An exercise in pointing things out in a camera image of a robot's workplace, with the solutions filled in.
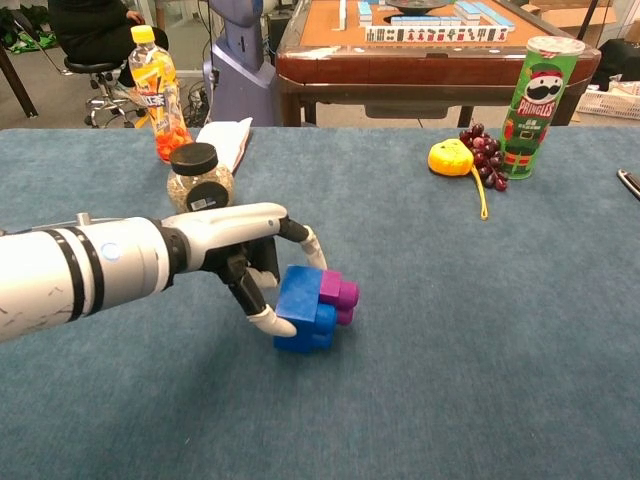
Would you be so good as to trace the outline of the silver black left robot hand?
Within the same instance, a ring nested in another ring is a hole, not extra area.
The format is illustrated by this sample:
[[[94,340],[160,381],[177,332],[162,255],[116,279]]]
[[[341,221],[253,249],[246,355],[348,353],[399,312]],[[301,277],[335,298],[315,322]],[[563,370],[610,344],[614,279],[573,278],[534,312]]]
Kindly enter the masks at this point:
[[[313,229],[289,217],[275,203],[254,203],[214,210],[182,213],[161,221],[165,228],[182,235],[186,247],[184,272],[216,274],[259,330],[278,337],[293,337],[296,327],[276,315],[262,290],[278,285],[277,263],[257,263],[250,255],[256,244],[274,252],[273,240],[280,236],[298,244],[307,263],[325,270],[327,262]]]

